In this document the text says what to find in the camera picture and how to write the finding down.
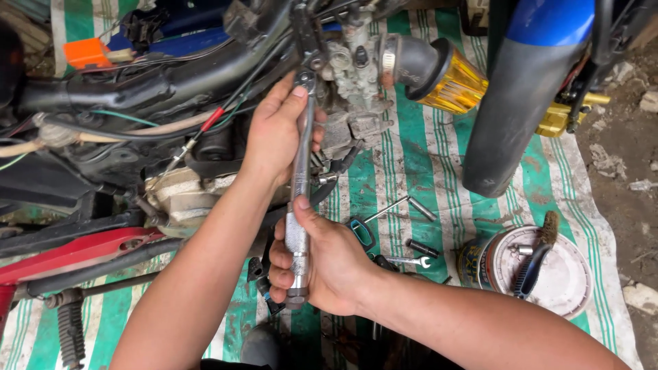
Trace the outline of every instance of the green and white tarp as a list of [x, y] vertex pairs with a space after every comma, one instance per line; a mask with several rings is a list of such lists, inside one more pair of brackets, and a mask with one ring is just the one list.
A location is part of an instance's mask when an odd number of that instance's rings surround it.
[[[55, 48], [66, 41], [100, 34], [121, 14], [138, 6], [137, 0], [53, 0]], [[447, 37], [482, 70], [486, 62], [486, 38], [461, 33], [455, 9], [403, 11], [388, 20], [374, 23], [370, 33], [398, 32], [432, 41]], [[57, 54], [59, 70], [65, 63]], [[576, 140], [571, 135], [549, 139], [534, 136], [518, 167], [512, 186], [499, 199], [487, 199], [461, 186], [461, 164], [474, 115], [453, 116], [409, 101], [403, 88], [386, 91], [395, 104], [384, 119], [395, 124], [382, 134], [380, 144], [362, 152], [338, 187], [320, 205], [329, 219], [346, 221], [350, 216], [371, 215], [407, 194], [417, 198], [439, 217], [429, 223], [406, 203], [378, 219], [370, 227], [377, 235], [383, 254], [411, 256], [403, 248], [407, 238], [421, 240], [444, 250], [445, 259], [418, 271], [441, 282], [448, 275], [458, 284], [453, 251], [477, 234], [492, 234], [505, 226], [541, 225], [544, 214], [561, 214], [560, 233], [571, 239], [589, 261], [594, 275], [594, 296], [585, 312], [572, 320], [590, 333], [631, 368], [641, 369], [635, 349], [631, 322], [624, 304], [616, 266], [613, 231], [599, 214], [588, 174]], [[135, 269], [88, 282], [86, 286], [120, 280], [156, 271], [171, 255], [162, 255]], [[404, 266], [414, 271], [413, 266]], [[306, 305], [301, 311], [284, 311], [268, 317], [268, 311], [253, 284], [246, 281], [244, 265], [226, 316], [204, 357], [239, 360], [240, 344], [249, 329], [270, 321], [290, 338], [295, 358], [308, 369], [354, 368], [321, 338], [320, 331], [337, 333], [338, 327], [367, 336], [367, 323], [358, 317], [338, 317], [314, 312]], [[94, 296], [84, 304], [86, 369], [105, 369], [121, 331], [147, 285]], [[391, 304], [399, 304], [391, 297]], [[479, 346], [473, 338], [473, 346]], [[61, 368], [57, 339], [57, 314], [39, 300], [20, 302], [9, 316], [0, 347], [0, 369], [50, 370]]]

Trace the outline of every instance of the hand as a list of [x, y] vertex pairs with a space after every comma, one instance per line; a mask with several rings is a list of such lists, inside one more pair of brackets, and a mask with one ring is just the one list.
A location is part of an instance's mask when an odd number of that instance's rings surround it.
[[[352, 231], [318, 215], [306, 197], [297, 197], [293, 209], [311, 240], [309, 303], [334, 315], [356, 314], [363, 287], [380, 268], [368, 259]], [[270, 297], [277, 303], [284, 301], [294, 279], [289, 270], [292, 254], [286, 250], [284, 236], [281, 220], [276, 224], [270, 249]]]
[[[275, 186], [283, 185], [290, 179], [291, 164], [299, 146], [297, 118], [309, 98], [305, 88], [298, 86], [292, 89], [293, 77], [294, 72], [290, 72], [258, 104], [251, 119], [247, 151], [242, 164], [243, 169], [273, 181]], [[316, 109], [315, 120], [325, 122], [326, 119], [326, 113]], [[320, 150], [323, 136], [322, 127], [313, 128], [313, 151]]]

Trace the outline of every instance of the paint can lid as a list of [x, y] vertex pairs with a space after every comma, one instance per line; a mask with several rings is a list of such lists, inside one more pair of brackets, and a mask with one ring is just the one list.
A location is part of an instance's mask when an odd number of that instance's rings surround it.
[[[500, 292], [512, 294], [514, 283], [527, 256], [519, 255], [516, 245], [539, 243], [541, 228], [522, 226], [505, 233], [494, 248], [493, 279]], [[578, 247], [558, 234], [546, 255], [537, 284], [528, 301], [571, 320], [581, 314], [592, 296], [592, 272]]]

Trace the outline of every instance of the motorcycle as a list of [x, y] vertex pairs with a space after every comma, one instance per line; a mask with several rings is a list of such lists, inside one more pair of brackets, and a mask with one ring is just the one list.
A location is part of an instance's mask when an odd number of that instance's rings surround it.
[[[368, 25], [404, 0], [197, 1], [196, 13], [176, 3], [127, 14], [107, 45], [66, 44], [75, 69], [64, 78], [25, 77], [20, 40], [0, 22], [0, 215], [25, 203], [68, 214], [45, 226], [0, 224], [0, 257], [39, 253], [0, 267], [0, 333], [20, 299], [179, 248], [235, 179], [254, 108], [299, 65], [318, 76], [316, 104], [328, 114], [311, 155], [313, 205], [393, 124], [381, 89], [394, 84], [454, 114], [480, 104], [463, 185], [495, 198], [533, 134], [573, 133], [592, 104], [609, 100], [593, 91], [657, 8], [655, 0], [494, 2], [487, 79], [445, 38], [370, 36]], [[299, 7], [307, 14], [291, 16]], [[317, 49], [299, 53], [309, 40]], [[263, 255], [289, 194], [275, 194], [250, 256]], [[96, 294], [143, 283], [134, 281]], [[75, 316], [84, 299], [76, 294], [49, 307]], [[70, 352], [69, 364], [79, 357]]]

